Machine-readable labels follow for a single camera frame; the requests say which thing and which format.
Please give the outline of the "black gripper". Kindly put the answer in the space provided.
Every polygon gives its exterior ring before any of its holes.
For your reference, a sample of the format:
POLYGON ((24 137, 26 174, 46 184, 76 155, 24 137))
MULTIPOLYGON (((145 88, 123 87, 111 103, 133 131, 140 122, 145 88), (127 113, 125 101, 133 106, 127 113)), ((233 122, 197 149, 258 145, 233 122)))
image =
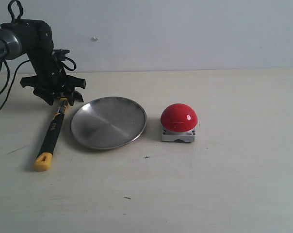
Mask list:
POLYGON ((70 50, 32 50, 27 53, 35 75, 24 77, 20 84, 22 87, 33 87, 33 94, 48 105, 53 105, 56 93, 69 93, 68 103, 74 105, 84 102, 81 93, 75 91, 76 87, 86 88, 86 80, 66 74, 66 70, 74 71, 76 63, 66 55, 70 50))

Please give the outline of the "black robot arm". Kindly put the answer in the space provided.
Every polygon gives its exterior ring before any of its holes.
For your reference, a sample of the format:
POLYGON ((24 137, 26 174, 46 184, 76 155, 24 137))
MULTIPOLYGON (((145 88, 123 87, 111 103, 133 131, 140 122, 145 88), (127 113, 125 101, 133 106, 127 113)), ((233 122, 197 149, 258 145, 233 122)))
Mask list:
POLYGON ((85 88, 86 80, 66 74, 70 68, 69 50, 54 49, 51 27, 42 20, 15 19, 0 26, 0 60, 13 60, 24 54, 35 71, 24 77, 22 87, 32 87, 33 94, 53 105, 55 99, 66 98, 69 105, 83 102, 77 87, 85 88))

